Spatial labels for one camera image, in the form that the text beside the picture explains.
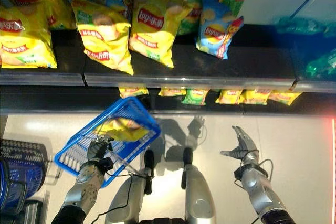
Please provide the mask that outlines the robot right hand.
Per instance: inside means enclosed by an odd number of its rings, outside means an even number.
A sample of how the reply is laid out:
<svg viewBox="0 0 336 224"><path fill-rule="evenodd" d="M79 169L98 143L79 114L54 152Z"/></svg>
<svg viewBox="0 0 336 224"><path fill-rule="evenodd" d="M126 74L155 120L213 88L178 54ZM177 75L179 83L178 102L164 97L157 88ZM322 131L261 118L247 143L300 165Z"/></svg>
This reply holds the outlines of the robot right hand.
<svg viewBox="0 0 336 224"><path fill-rule="evenodd" d="M220 151L223 156L232 157L243 162L259 162L259 150L252 138L239 126L232 126L236 132L238 146L231 151Z"/></svg>

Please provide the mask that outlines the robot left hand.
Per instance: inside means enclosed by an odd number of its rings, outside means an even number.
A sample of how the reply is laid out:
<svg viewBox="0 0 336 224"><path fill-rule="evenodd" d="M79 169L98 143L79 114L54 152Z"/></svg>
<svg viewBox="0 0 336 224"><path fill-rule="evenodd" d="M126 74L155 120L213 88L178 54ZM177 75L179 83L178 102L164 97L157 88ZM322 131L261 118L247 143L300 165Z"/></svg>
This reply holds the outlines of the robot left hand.
<svg viewBox="0 0 336 224"><path fill-rule="evenodd" d="M98 135L95 140L92 140L87 150L88 161L98 162L103 159L113 140L114 138L107 134Z"/></svg>

